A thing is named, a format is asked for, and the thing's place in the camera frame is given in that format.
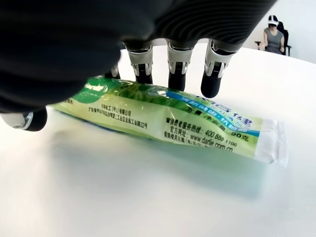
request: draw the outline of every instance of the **robotic hand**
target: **robotic hand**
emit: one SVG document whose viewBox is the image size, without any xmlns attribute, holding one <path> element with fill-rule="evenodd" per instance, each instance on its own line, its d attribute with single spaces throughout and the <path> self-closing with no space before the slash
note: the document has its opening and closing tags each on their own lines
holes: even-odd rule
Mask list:
<svg viewBox="0 0 316 237">
<path fill-rule="evenodd" d="M 208 38 L 201 91 L 214 97 L 231 57 L 276 0 L 11 0 L 0 2 L 0 116 L 41 130 L 45 106 L 88 77 L 119 78 L 119 43 L 136 80 L 153 83 L 153 40 L 167 39 L 170 88 L 184 90 L 195 44 Z"/>
</svg>

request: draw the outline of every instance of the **black chair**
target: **black chair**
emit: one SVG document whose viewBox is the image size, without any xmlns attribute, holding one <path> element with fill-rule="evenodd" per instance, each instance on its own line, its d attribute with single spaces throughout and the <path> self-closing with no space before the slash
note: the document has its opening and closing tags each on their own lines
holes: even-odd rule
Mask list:
<svg viewBox="0 0 316 237">
<path fill-rule="evenodd" d="M 289 46 L 288 43 L 288 30 L 284 29 L 284 25 L 283 22 L 279 21 L 277 29 L 284 35 L 284 53 L 282 53 L 282 55 L 286 55 L 286 48 L 287 48 L 287 56 L 291 56 L 291 48 L 292 46 Z M 259 45 L 261 44 L 261 41 L 255 41 L 255 43 L 258 45 L 258 49 L 259 49 Z"/>
</svg>

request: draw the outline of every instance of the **website address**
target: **website address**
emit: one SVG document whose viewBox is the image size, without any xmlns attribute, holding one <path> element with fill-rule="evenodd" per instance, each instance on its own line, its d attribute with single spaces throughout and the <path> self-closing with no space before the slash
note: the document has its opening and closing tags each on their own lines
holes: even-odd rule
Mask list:
<svg viewBox="0 0 316 237">
<path fill-rule="evenodd" d="M 207 146 L 210 146 L 210 147 L 216 147 L 218 149 L 222 149 L 222 150 L 225 150 L 225 151 L 228 151 L 228 152 L 232 152 L 233 149 L 231 147 L 228 147 L 228 146 L 225 146 L 223 144 L 220 144 L 220 143 L 216 143 L 213 141 L 213 139 L 208 139 L 206 137 L 204 138 L 201 138 L 201 137 L 198 137 L 198 136 L 195 136 L 195 135 L 191 135 L 191 140 L 193 141 L 197 141 L 197 142 L 201 142 Z"/>
</svg>

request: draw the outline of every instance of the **silver joint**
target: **silver joint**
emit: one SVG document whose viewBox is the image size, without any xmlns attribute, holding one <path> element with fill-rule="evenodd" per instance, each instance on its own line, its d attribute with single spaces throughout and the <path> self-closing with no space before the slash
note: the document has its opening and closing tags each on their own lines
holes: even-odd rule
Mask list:
<svg viewBox="0 0 316 237">
<path fill-rule="evenodd" d="M 170 42 L 167 42 L 168 45 L 168 64 L 169 71 L 172 74 L 175 74 L 176 64 L 182 63 L 182 71 L 181 74 L 185 74 L 188 70 L 188 66 L 190 64 L 191 55 L 193 52 L 193 48 L 176 48 Z"/>
<path fill-rule="evenodd" d="M 145 64 L 146 75 L 150 75 L 153 68 L 153 45 L 151 44 L 149 48 L 139 50 L 126 49 L 135 75 L 139 76 L 139 65 L 141 64 Z"/>
<path fill-rule="evenodd" d="M 117 64 L 111 68 L 111 74 L 114 78 L 119 74 L 119 67 Z"/>
<path fill-rule="evenodd" d="M 219 68 L 218 78 L 221 78 L 224 74 L 224 70 L 228 67 L 232 56 L 237 53 L 238 50 L 228 55 L 219 54 L 217 51 L 218 49 L 216 48 L 216 45 L 209 39 L 205 56 L 205 73 L 208 77 L 212 75 L 214 66 L 216 66 Z"/>
<path fill-rule="evenodd" d="M 33 119 L 33 112 L 24 114 L 0 114 L 3 121 L 15 129 L 27 129 Z"/>
</svg>

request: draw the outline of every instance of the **gray shirt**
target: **gray shirt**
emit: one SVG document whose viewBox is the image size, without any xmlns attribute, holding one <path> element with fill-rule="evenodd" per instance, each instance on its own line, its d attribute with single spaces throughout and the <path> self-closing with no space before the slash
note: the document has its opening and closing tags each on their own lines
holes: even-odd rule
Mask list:
<svg viewBox="0 0 316 237">
<path fill-rule="evenodd" d="M 275 47 L 280 48 L 281 45 L 281 39 L 284 36 L 282 32 L 277 31 L 276 36 L 271 34 L 271 31 L 269 28 L 265 29 L 265 33 L 267 34 L 267 40 L 268 40 L 268 47 Z"/>
</svg>

